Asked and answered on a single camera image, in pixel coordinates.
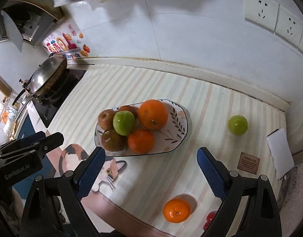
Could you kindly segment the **small red fruit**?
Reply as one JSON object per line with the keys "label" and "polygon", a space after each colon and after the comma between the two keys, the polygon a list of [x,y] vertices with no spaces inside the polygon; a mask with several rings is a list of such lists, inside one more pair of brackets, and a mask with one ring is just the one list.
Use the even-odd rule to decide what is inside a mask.
{"label": "small red fruit", "polygon": [[215,215],[216,215],[217,211],[212,211],[210,213],[208,213],[207,217],[206,217],[206,223],[203,226],[203,230],[206,231],[206,229],[208,228],[208,226],[210,225],[210,223],[212,222],[212,220],[214,219]]}

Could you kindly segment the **orange tangerine front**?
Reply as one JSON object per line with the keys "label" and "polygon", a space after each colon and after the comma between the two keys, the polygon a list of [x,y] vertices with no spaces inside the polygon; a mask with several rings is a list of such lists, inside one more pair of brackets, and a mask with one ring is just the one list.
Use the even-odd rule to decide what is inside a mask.
{"label": "orange tangerine front", "polygon": [[190,204],[182,198],[169,200],[163,207],[163,216],[171,223],[181,223],[191,215]]}

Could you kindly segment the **white wall socket right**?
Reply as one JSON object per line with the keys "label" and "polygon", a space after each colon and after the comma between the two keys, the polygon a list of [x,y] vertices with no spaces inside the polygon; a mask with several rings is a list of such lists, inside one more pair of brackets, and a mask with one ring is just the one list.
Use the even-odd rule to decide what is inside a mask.
{"label": "white wall socket right", "polygon": [[275,33],[298,47],[303,33],[303,21],[280,5]]}

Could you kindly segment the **small green apple right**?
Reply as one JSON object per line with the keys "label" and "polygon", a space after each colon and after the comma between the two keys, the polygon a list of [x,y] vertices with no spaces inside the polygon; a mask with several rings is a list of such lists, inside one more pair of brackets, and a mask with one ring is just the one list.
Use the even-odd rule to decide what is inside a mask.
{"label": "small green apple right", "polygon": [[248,130],[248,121],[241,115],[232,116],[228,120],[228,129],[234,135],[243,135]]}

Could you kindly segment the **black range hood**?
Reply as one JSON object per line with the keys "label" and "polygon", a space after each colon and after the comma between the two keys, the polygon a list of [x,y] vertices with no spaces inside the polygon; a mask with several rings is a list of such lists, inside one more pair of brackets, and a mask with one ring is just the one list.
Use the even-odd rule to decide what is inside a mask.
{"label": "black range hood", "polygon": [[64,20],[61,8],[53,0],[8,0],[3,8],[15,23],[25,42],[33,47],[55,30]]}

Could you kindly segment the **orange tangerine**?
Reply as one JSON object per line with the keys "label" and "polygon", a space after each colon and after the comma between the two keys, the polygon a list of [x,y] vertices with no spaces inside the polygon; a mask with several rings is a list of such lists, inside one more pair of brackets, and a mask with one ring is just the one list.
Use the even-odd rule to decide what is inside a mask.
{"label": "orange tangerine", "polygon": [[128,147],[135,153],[149,153],[155,144],[155,138],[151,131],[145,129],[135,130],[127,138]]}
{"label": "orange tangerine", "polygon": [[163,216],[171,223],[181,223],[191,215],[190,204],[182,198],[169,200],[163,207]]}

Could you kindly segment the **large orange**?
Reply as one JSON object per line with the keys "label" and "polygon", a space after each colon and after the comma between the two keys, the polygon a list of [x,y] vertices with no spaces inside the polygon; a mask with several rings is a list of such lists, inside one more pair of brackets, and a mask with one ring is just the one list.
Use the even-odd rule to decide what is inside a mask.
{"label": "large orange", "polygon": [[138,118],[144,128],[160,131],[167,123],[168,111],[163,102],[147,100],[140,105]]}

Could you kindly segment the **white wall socket left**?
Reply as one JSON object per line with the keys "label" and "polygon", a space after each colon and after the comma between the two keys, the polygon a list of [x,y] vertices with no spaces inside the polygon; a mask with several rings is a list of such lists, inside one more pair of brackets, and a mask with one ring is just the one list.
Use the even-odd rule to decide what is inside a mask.
{"label": "white wall socket left", "polygon": [[245,19],[274,31],[279,3],[274,0],[245,0]]}

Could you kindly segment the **white wall socket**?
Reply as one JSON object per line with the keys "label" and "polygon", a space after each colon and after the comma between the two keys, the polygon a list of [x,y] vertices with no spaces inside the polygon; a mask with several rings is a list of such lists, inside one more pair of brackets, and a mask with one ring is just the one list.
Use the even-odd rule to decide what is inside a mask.
{"label": "white wall socket", "polygon": [[279,3],[274,0],[245,0],[245,19],[274,31]]}
{"label": "white wall socket", "polygon": [[275,33],[298,47],[303,33],[303,21],[280,5]]}

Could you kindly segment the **small red-brown fruit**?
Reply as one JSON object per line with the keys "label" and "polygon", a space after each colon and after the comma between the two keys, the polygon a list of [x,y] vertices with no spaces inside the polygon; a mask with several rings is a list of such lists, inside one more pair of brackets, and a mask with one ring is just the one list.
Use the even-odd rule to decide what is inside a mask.
{"label": "small red-brown fruit", "polygon": [[138,117],[138,108],[134,107],[134,106],[131,106],[131,105],[124,105],[124,106],[121,106],[118,111],[129,111],[131,112],[135,118]]}

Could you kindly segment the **white folded paper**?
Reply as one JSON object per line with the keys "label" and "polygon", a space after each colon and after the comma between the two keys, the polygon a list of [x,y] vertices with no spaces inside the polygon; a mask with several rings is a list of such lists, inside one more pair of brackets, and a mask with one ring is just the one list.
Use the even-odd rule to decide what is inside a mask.
{"label": "white folded paper", "polygon": [[275,130],[266,137],[266,140],[273,157],[276,178],[281,180],[295,166],[285,129]]}

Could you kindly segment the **brown red apple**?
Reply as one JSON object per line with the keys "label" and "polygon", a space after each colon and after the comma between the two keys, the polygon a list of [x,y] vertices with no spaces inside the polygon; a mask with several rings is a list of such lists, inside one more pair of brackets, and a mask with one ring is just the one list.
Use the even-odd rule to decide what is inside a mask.
{"label": "brown red apple", "polygon": [[101,144],[107,151],[122,151],[127,148],[127,137],[119,135],[114,128],[110,128],[103,132],[101,136]]}
{"label": "brown red apple", "polygon": [[113,128],[113,117],[116,112],[113,109],[106,109],[98,116],[98,125],[104,131]]}

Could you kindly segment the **colourful wall stickers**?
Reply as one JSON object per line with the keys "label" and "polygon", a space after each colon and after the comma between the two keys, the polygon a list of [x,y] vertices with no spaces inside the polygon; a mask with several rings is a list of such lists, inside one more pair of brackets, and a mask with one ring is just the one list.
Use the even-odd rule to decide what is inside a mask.
{"label": "colourful wall stickers", "polygon": [[93,54],[89,38],[73,22],[59,26],[42,41],[42,46],[48,54],[64,54],[67,59],[86,58]]}

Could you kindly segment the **black gas stove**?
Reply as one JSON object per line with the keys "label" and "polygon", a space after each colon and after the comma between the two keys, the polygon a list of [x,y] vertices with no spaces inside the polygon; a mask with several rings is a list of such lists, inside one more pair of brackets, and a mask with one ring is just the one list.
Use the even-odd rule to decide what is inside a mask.
{"label": "black gas stove", "polygon": [[66,69],[57,82],[42,97],[33,98],[36,111],[46,128],[49,127],[60,106],[82,79],[85,70]]}

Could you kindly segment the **dark sauce bottle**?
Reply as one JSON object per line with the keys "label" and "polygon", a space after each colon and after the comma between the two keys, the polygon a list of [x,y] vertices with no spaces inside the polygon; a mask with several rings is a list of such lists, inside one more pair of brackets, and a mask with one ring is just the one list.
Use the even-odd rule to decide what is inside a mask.
{"label": "dark sauce bottle", "polygon": [[29,80],[20,79],[19,82],[21,83],[23,89],[25,89],[27,92],[30,92],[31,79],[29,79]]}

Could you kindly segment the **steel wok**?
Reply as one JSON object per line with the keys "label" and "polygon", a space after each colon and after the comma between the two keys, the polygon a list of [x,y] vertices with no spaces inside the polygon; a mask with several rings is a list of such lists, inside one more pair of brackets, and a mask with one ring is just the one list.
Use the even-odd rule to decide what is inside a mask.
{"label": "steel wok", "polygon": [[[29,98],[47,94],[61,77],[66,68],[67,59],[64,54],[49,56],[49,58],[39,65],[38,69],[29,78],[31,79],[30,92],[28,92]],[[14,99],[12,105],[16,104],[18,99],[25,92],[26,90],[22,89]]]}

